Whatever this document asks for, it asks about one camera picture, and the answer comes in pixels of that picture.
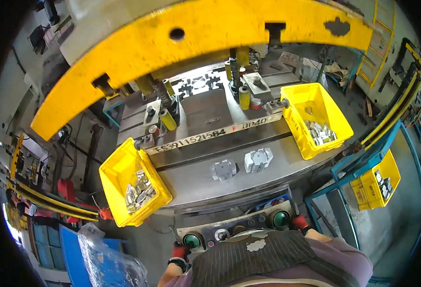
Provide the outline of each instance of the bin of metal parts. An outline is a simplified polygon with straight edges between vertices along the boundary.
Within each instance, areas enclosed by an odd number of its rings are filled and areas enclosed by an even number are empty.
[[[340,108],[321,84],[303,83],[282,87],[281,100],[284,98],[290,106],[284,109],[283,115],[303,159],[339,148],[354,135]]]
[[[132,138],[107,158],[100,166],[99,174],[118,227],[139,226],[172,200],[148,154],[137,151]]]
[[[399,169],[391,150],[388,150],[379,164],[350,184],[362,211],[386,206],[399,182]]]

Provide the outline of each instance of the hex bolt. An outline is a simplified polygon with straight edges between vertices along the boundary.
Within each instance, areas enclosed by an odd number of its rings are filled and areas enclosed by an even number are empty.
[[[261,77],[258,77],[258,76],[255,76],[254,77],[254,85],[258,85],[258,84],[261,84]]]
[[[150,117],[153,116],[155,112],[156,110],[152,106],[147,107],[147,113],[149,114]]]

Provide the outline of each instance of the yellow ladder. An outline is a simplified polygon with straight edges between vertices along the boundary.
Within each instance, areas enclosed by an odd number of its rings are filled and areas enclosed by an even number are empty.
[[[375,85],[376,78],[385,64],[394,37],[396,25],[396,2],[394,0],[375,0],[373,24],[377,30],[373,31],[370,45],[357,70],[357,75],[370,84],[370,89]]]

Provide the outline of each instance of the red glove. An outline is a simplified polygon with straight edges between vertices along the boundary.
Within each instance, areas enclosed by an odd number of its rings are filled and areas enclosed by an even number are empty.
[[[182,245],[177,241],[174,242],[174,246],[172,248],[172,256],[171,259],[175,258],[182,258],[185,262],[188,263],[188,255],[191,253],[190,248],[186,245]]]
[[[177,241],[174,242],[174,246],[172,248],[172,257],[169,259],[167,264],[174,263],[175,265],[179,266],[183,272],[187,269],[188,263],[188,254],[190,254],[190,248],[186,245],[182,245]]]
[[[309,224],[306,222],[306,219],[303,215],[298,215],[292,219],[292,223],[296,229],[303,230],[308,227]]]

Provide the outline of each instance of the window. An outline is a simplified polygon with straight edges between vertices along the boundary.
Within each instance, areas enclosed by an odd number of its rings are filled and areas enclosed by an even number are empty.
[[[65,271],[59,232],[49,226],[33,224],[37,259],[41,267]]]

